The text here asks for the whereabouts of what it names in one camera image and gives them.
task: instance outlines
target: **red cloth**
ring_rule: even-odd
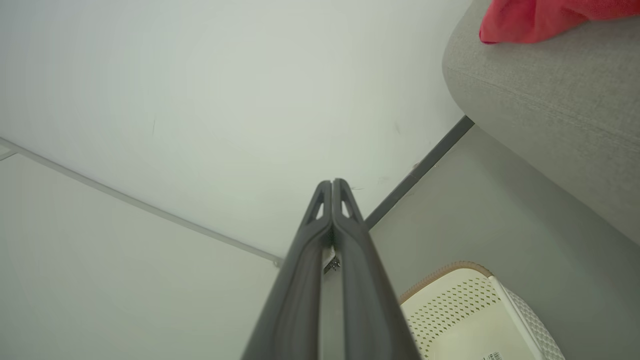
[[[533,43],[587,20],[640,15],[640,0],[493,0],[480,25],[480,40]]]

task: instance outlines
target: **white wall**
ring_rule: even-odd
[[[0,161],[0,359],[237,359],[275,276],[21,155]]]
[[[368,215],[462,112],[470,0],[3,0],[0,136],[284,256],[318,182]]]

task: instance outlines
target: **perforated basket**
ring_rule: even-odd
[[[424,359],[564,360],[531,308],[478,264],[445,266],[400,303]]]

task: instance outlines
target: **gray fabric upholstery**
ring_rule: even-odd
[[[640,18],[485,45],[475,0],[443,70],[478,126],[640,244]]]

